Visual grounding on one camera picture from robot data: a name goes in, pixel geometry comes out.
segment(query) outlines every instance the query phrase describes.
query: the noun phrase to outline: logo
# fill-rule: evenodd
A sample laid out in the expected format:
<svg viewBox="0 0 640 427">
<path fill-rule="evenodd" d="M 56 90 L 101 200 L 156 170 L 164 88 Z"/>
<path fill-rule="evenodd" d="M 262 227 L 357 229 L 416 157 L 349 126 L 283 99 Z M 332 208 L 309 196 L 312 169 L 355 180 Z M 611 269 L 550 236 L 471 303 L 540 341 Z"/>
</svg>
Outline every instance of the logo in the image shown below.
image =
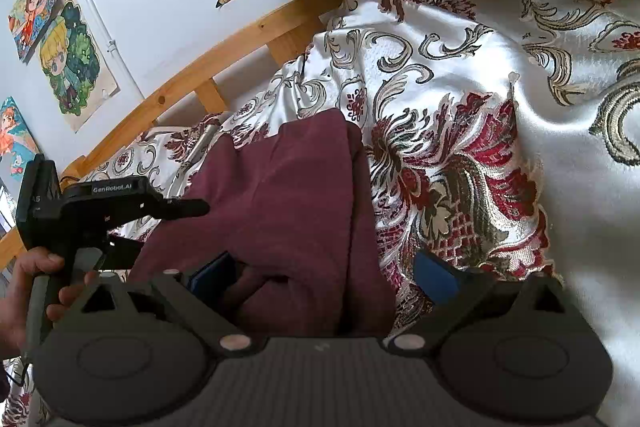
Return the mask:
<svg viewBox="0 0 640 427">
<path fill-rule="evenodd" d="M 127 190 L 131 188 L 131 184 L 122 184 L 122 185 L 107 185 L 106 187 L 94 187 L 92 189 L 92 193 L 100 194 L 102 192 L 117 192 L 118 190 Z"/>
</svg>

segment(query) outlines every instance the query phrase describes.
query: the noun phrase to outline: white pipe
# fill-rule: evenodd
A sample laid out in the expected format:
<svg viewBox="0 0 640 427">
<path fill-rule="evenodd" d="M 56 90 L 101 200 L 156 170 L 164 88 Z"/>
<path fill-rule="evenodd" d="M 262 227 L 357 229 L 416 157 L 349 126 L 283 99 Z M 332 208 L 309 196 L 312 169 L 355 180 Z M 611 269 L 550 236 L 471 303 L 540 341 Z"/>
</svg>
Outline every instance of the white pipe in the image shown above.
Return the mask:
<svg viewBox="0 0 640 427">
<path fill-rule="evenodd" d="M 104 25 L 104 21 L 102 20 L 102 17 L 100 17 L 100 13 L 98 12 L 97 7 L 95 7 L 94 0 L 86 0 L 86 1 L 87 1 L 89 11 L 94 16 L 94 20 L 98 22 L 98 26 L 100 27 L 100 31 L 102 32 L 102 36 L 108 43 L 107 51 L 111 54 L 111 57 L 113 57 L 113 60 L 115 60 L 118 63 L 118 65 L 120 66 L 120 69 L 124 72 L 124 74 L 129 79 L 129 82 L 133 86 L 135 86 L 137 92 L 140 94 L 140 98 L 144 100 L 145 95 L 142 94 L 142 91 L 138 87 L 138 84 L 136 83 L 136 81 L 133 79 L 133 76 L 129 71 L 129 68 L 127 68 L 127 65 L 124 63 L 124 60 L 122 60 L 122 56 L 120 56 L 120 52 L 118 51 L 116 41 L 111 38 L 111 35 L 109 34 L 109 31 L 107 29 L 107 26 Z"/>
</svg>

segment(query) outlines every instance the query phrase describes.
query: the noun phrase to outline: human hand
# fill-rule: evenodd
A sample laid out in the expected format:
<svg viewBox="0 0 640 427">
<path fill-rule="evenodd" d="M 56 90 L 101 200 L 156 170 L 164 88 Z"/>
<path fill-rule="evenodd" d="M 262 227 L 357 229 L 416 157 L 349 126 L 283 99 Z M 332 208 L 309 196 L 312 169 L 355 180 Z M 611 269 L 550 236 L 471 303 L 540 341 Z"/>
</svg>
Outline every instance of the human hand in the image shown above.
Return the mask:
<svg viewBox="0 0 640 427">
<path fill-rule="evenodd" d="M 41 273 L 55 273 L 65 266 L 59 255 L 49 253 L 46 248 L 36 247 L 18 256 L 14 272 L 4 299 L 0 299 L 0 357 L 2 360 L 20 355 L 26 339 L 27 311 L 31 297 L 33 279 Z M 87 284 L 97 276 L 89 272 L 84 277 Z M 78 298 L 83 284 L 67 286 L 60 290 L 60 304 L 47 307 L 47 317 L 58 321 L 71 304 Z"/>
</svg>

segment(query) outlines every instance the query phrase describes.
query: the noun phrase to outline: finger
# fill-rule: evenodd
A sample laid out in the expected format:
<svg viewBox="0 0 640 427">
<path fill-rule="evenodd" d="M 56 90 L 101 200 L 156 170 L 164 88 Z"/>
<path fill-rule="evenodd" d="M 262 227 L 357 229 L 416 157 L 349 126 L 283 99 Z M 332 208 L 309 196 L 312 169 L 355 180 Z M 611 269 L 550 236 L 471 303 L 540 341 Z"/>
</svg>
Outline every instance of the finger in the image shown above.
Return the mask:
<svg viewBox="0 0 640 427">
<path fill-rule="evenodd" d="M 14 273 L 7 294 L 29 295 L 33 278 L 40 273 L 54 273 L 62 269 L 65 260 L 50 253 L 46 248 L 36 247 L 20 254 L 15 261 Z"/>
<path fill-rule="evenodd" d="M 63 306 L 71 306 L 80 296 L 86 286 L 84 284 L 74 284 L 73 286 L 65 286 L 58 292 L 58 299 Z"/>
<path fill-rule="evenodd" d="M 67 311 L 67 307 L 62 304 L 50 304 L 47 306 L 47 318 L 51 322 L 58 322 Z"/>
<path fill-rule="evenodd" d="M 84 284 L 91 284 L 92 281 L 100 275 L 96 270 L 91 270 L 91 272 L 87 272 L 84 274 Z"/>
</svg>

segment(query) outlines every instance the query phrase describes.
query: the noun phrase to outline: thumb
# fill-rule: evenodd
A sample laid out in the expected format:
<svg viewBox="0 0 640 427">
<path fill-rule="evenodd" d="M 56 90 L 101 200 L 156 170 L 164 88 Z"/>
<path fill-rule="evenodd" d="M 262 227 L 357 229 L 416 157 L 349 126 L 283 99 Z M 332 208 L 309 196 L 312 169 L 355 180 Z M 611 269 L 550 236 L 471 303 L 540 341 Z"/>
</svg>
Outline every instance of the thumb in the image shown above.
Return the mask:
<svg viewBox="0 0 640 427">
<path fill-rule="evenodd" d="M 43 247 L 31 248 L 15 261 L 7 296 L 27 296 L 31 293 L 33 278 L 41 273 L 55 273 L 65 266 L 65 260 Z"/>
</svg>

